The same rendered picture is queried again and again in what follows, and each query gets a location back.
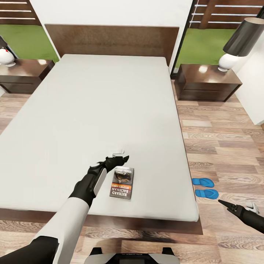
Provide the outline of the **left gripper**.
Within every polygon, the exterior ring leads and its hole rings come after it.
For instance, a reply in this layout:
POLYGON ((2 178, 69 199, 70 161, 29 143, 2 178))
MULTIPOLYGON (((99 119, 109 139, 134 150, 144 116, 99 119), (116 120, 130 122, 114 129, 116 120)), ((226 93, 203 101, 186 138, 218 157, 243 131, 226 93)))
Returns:
POLYGON ((127 162, 129 159, 129 156, 123 157, 113 157, 113 158, 108 158, 106 157, 107 161, 110 161, 110 163, 112 164, 112 169, 114 169, 116 166, 123 166, 125 164, 125 162, 127 162))

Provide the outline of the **hardback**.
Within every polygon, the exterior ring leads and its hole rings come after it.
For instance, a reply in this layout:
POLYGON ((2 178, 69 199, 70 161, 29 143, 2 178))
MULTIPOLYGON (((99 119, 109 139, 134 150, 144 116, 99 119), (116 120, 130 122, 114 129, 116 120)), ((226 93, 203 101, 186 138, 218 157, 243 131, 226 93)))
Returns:
POLYGON ((110 197, 131 199, 134 168, 116 166, 110 190, 110 197))

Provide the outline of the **sandal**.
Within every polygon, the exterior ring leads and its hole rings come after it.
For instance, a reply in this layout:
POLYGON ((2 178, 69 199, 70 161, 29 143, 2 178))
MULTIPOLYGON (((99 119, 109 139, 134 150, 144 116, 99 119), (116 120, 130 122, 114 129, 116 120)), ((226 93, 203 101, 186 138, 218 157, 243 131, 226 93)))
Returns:
POLYGON ((198 197, 204 197, 208 199, 217 199, 219 197, 218 191, 214 189, 195 190, 195 195, 198 197))
POLYGON ((196 178, 192 178, 192 182, 193 185, 201 185, 201 186, 205 186, 205 187, 214 187, 214 183, 207 178, 201 178, 201 179, 196 179, 196 178))

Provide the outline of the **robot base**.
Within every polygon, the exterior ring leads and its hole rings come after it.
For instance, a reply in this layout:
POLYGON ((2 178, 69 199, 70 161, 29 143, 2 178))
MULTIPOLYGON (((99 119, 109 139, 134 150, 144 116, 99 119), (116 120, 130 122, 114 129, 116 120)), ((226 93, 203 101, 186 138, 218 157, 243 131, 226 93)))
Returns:
POLYGON ((101 247, 94 247, 84 264, 180 264, 170 247, 158 253, 106 253, 101 247))

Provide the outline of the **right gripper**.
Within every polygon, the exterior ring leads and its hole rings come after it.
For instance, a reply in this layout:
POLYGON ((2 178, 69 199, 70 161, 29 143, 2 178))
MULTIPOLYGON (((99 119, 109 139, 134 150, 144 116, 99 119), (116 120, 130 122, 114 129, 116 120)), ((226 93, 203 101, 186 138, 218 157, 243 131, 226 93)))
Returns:
POLYGON ((241 205, 235 205, 233 203, 229 203, 223 200, 218 200, 218 201, 222 203, 224 206, 226 206, 227 210, 232 214, 234 214, 235 216, 237 216, 244 224, 263 233, 264 217, 261 217, 256 213, 246 210, 241 205))

